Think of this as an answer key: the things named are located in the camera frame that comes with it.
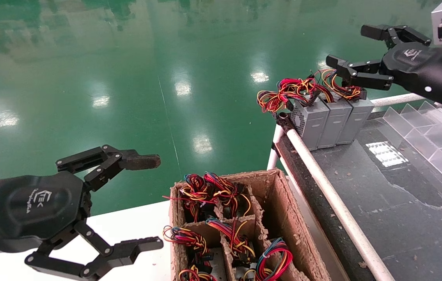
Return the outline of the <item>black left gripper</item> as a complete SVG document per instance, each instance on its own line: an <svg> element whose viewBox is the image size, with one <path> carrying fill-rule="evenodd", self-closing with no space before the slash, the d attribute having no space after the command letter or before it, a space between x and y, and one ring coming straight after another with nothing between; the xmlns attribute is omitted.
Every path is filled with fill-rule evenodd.
<svg viewBox="0 0 442 281"><path fill-rule="evenodd" d="M108 244L86 224L91 196L123 170L155 169L158 154L140 155L105 144L56 161L51 176L20 176L0 180L0 253L21 253L38 248L25 264L40 273L77 281L99 281L116 267L133 265L145 251L163 248L159 237ZM90 169L85 183L75 176ZM52 258L55 249L82 236L98 256L84 265Z"/></svg>

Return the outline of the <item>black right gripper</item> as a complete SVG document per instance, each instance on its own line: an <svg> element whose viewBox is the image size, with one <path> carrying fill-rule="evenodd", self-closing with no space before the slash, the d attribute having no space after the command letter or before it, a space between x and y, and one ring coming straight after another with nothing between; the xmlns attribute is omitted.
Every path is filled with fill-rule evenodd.
<svg viewBox="0 0 442 281"><path fill-rule="evenodd" d="M394 83L442 104L442 48L406 25L363 25L363 37L384 41L390 49L381 59L352 63L327 55L326 65L348 86L387 91Z"/></svg>

